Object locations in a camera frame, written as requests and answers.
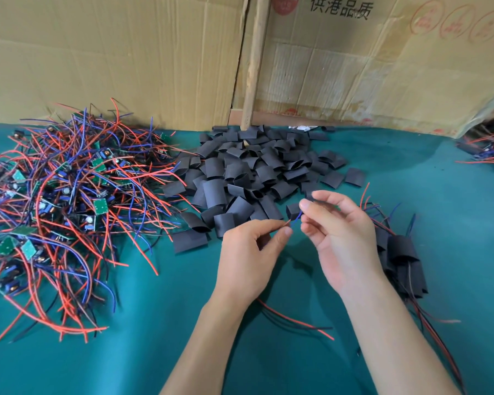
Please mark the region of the person's left hand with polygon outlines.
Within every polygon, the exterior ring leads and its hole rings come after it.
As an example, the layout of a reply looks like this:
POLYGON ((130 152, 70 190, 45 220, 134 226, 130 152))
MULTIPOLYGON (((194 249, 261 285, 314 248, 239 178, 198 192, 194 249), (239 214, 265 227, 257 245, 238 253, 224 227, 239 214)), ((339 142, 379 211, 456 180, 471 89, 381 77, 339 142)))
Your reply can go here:
POLYGON ((281 220, 248 221, 228 230, 223 237, 212 296, 232 298, 249 306, 269 283, 277 259, 263 257, 263 236, 273 235, 282 227, 281 220))

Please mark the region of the person's right hand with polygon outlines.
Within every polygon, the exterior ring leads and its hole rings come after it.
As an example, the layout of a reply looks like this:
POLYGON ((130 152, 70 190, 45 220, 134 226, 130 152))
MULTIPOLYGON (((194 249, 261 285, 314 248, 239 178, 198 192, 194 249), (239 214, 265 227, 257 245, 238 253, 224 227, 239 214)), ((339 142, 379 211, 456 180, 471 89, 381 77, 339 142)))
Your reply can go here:
POLYGON ((309 200, 334 206, 342 215, 342 228, 335 235, 309 238, 329 285, 342 298, 380 291, 387 280, 378 257, 375 227, 368 215, 341 193, 314 191, 309 200))

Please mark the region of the person's right forearm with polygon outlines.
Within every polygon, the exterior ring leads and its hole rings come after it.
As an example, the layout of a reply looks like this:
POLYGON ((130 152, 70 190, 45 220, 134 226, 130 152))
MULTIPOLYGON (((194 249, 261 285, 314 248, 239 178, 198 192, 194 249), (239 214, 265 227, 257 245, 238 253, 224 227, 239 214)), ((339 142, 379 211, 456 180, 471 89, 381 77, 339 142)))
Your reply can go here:
POLYGON ((338 292, 379 395, 461 395, 384 276, 338 292))

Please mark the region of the person's left forearm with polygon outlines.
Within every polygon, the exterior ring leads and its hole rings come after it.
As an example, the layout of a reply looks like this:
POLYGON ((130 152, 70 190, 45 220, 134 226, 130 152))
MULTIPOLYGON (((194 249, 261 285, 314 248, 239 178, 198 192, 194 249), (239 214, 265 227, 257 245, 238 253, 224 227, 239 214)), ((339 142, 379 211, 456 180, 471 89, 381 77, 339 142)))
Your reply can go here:
POLYGON ((231 349, 248 306, 211 296, 159 395, 221 395, 231 349))

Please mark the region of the pile of black shrink tubes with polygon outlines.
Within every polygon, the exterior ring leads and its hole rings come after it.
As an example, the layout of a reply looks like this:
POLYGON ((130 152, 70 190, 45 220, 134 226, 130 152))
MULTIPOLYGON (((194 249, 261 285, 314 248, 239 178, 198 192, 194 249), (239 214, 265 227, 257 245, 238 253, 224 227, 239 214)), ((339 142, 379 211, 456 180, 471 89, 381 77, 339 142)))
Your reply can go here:
POLYGON ((310 197, 319 184, 336 190, 343 183, 364 185, 365 173, 341 169, 347 160, 325 149, 310 150, 311 142, 329 140, 333 127, 295 132, 270 126, 246 131, 215 126, 203 133, 200 146, 180 153, 172 173, 178 179, 164 186, 164 196, 185 196, 195 212, 179 212, 186 230, 170 235, 175 253, 205 246, 211 231, 218 239, 247 221, 284 216, 277 206, 300 190, 310 197))

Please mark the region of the red printed cardboard sheet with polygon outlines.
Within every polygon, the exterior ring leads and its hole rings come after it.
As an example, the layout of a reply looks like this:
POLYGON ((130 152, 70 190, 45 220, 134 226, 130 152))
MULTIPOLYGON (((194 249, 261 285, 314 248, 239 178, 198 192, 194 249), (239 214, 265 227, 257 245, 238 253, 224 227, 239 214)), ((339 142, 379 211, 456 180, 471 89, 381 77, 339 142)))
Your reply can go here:
POLYGON ((494 0, 271 0, 252 123, 458 138, 494 117, 494 0))

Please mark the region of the wooden stick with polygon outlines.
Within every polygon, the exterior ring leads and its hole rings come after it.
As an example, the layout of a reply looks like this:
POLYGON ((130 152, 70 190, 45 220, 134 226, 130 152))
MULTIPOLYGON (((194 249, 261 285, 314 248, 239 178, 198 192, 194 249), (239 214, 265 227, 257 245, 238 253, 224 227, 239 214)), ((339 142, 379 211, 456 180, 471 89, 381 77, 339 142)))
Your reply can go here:
POLYGON ((245 95, 242 107, 241 130, 246 131, 252 124, 254 104, 257 94, 260 67, 263 56, 266 28, 271 0, 256 1, 256 15, 253 21, 251 51, 246 74, 245 95))

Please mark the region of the teal table cloth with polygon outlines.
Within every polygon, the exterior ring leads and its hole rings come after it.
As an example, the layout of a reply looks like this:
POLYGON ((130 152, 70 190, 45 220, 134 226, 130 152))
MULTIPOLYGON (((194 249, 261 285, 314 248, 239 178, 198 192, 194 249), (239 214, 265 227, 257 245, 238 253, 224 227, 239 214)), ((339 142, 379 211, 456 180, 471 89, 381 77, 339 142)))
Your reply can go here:
MULTIPOLYGON (((312 141, 365 172, 367 194, 390 214, 393 231, 411 232, 422 260, 429 294, 422 307, 453 355, 468 395, 494 395, 494 164, 466 164, 467 153, 445 137, 388 129, 339 129, 329 141, 312 141)), ((326 282, 314 248, 294 230, 264 299, 291 318, 330 326, 320 334, 290 331, 252 305, 235 343, 224 394, 372 395, 371 377, 348 315, 326 282)), ((158 243, 156 276, 131 241, 121 246, 128 267, 110 273, 119 294, 96 309, 109 328, 85 344, 70 335, 22 318, 0 342, 0 395, 157 395, 181 354, 209 298, 221 241, 174 255, 170 241, 158 243)), ((0 298, 0 333, 17 316, 0 298)))

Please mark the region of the plain brown cardboard sheet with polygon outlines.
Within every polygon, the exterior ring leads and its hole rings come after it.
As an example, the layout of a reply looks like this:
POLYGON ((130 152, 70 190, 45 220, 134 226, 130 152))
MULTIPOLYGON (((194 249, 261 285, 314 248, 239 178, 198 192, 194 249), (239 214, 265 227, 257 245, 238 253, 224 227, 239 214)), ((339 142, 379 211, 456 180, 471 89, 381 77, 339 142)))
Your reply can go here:
POLYGON ((68 107, 228 122, 248 0, 0 0, 0 123, 68 107))

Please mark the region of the pile of sleeved wired boards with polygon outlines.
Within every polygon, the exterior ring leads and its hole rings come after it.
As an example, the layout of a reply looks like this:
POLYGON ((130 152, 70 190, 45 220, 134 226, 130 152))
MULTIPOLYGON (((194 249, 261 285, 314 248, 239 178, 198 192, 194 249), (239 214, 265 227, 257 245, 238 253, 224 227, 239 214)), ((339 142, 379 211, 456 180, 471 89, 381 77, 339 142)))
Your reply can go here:
POLYGON ((422 261, 412 240, 412 230, 417 216, 414 214, 411 217, 404 234, 396 233, 391 227, 393 213, 386 214, 382 211, 380 204, 370 200, 371 197, 367 195, 369 185, 367 183, 364 187, 359 205, 374 224, 377 252, 382 271, 407 307, 421 334, 431 339, 431 343, 436 346, 438 355, 448 366, 461 395, 467 395, 461 371, 448 346, 432 324, 434 321, 445 325, 454 325, 461 321, 437 318, 427 312, 419 302, 425 295, 429 294, 429 291, 422 261))

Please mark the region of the pile of wired circuit boards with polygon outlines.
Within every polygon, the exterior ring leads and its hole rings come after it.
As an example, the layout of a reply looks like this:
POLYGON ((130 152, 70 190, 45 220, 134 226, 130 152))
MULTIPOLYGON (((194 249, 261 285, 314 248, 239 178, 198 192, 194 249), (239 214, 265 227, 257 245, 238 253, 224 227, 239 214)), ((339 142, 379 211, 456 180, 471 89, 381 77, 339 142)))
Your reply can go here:
POLYGON ((184 150, 174 133, 132 125, 115 99, 108 114, 64 106, 67 117, 16 128, 0 152, 0 303, 16 313, 0 332, 14 343, 36 328, 85 343, 117 312, 129 240, 159 275, 153 247, 179 228, 184 150))

